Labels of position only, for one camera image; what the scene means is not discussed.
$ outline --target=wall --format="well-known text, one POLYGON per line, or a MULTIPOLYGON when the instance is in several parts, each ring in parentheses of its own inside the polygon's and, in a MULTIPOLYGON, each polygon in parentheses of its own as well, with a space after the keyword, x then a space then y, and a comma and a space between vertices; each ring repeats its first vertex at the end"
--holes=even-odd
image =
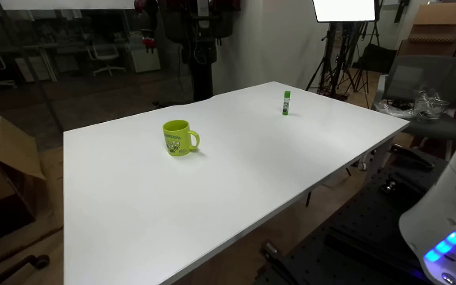
POLYGON ((245 0, 213 66, 216 93, 268 80, 306 87, 322 60, 328 25, 311 0, 245 0))

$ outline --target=black pole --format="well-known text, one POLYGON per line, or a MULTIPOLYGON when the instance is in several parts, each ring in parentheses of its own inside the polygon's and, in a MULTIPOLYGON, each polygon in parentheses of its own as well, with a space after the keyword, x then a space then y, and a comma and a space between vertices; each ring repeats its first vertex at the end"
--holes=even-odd
POLYGON ((194 80, 194 99, 202 101, 213 96, 213 64, 191 61, 191 72, 194 80))
POLYGON ((324 52, 324 58, 319 63, 317 69, 314 71, 314 74, 309 79, 309 83, 306 87, 306 90, 311 88, 314 79, 317 77, 319 71, 322 69, 322 77, 321 77, 321 87, 319 90, 325 90, 325 80, 327 76, 332 74, 332 57, 333 57, 333 50, 335 50, 335 41, 336 41, 336 22, 332 22, 327 31, 327 36, 322 39, 325 41, 325 52, 324 52))
POLYGON ((351 34, 352 34, 352 30, 354 30, 354 23, 343 23, 341 52, 340 52, 338 66, 335 69, 333 79, 330 82, 330 91, 328 91, 328 95, 333 96, 333 98, 338 98, 338 95, 336 95, 338 80, 341 77, 341 71, 346 69, 347 55, 351 52, 351 34))

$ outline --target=white robot body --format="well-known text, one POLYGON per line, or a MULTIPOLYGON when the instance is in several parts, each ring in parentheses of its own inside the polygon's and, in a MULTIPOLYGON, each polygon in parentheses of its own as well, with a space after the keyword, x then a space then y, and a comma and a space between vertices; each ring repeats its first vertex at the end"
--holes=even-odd
POLYGON ((436 283, 456 283, 456 153, 436 185, 400 220, 404 240, 436 283))

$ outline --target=desk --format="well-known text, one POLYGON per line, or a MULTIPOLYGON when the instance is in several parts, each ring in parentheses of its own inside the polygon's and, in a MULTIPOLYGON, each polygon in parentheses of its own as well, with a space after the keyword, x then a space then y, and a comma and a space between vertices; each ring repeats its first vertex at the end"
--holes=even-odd
POLYGON ((175 281, 406 125, 270 82, 67 131, 66 283, 175 281), (172 118, 199 153, 167 153, 172 118))

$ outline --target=tripod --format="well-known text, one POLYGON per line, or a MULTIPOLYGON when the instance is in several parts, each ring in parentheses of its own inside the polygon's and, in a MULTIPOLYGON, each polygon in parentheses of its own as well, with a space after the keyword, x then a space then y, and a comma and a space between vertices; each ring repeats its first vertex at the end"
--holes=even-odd
MULTIPOLYGON (((378 26, 378 22, 379 22, 379 19, 381 19, 382 6, 384 6, 384 0, 376 0, 376 20, 373 22, 373 31, 371 31, 370 44, 373 44, 374 36, 376 36, 378 45, 382 45, 382 44, 381 44, 381 31, 379 31, 379 26, 378 26)), ((363 33, 362 33, 363 38, 366 38, 368 28, 370 28, 370 22, 368 22, 368 23, 365 25, 365 28, 363 28, 363 33)), ((371 107, 371 102, 370 102, 370 91, 371 91, 371 88, 370 88, 370 69, 368 69, 368 61, 370 61, 370 58, 368 58, 368 53, 365 52, 363 57, 362 57, 362 60, 360 60, 360 66, 359 66, 359 69, 357 69, 357 72, 355 72, 355 82, 357 82, 357 83, 354 85, 354 90, 359 91, 359 90, 363 88, 363 90, 365 90, 365 95, 366 95, 366 104, 368 104, 368 107, 371 107)))
POLYGON ((359 36, 360 36, 359 30, 363 26, 363 23, 344 22, 341 25, 343 25, 343 42, 341 42, 341 52, 338 57, 336 68, 332 66, 332 57, 333 57, 333 50, 335 50, 338 23, 332 22, 330 30, 325 36, 327 38, 325 55, 324 55, 321 64, 317 66, 317 69, 314 71, 306 90, 311 88, 314 79, 317 77, 319 71, 322 69, 319 91, 324 91, 332 98, 346 99, 347 95, 340 95, 336 90, 341 83, 340 82, 341 72, 349 76, 351 85, 355 88, 355 80, 354 80, 352 72, 349 71, 349 66, 351 66, 357 42, 359 42, 359 36))

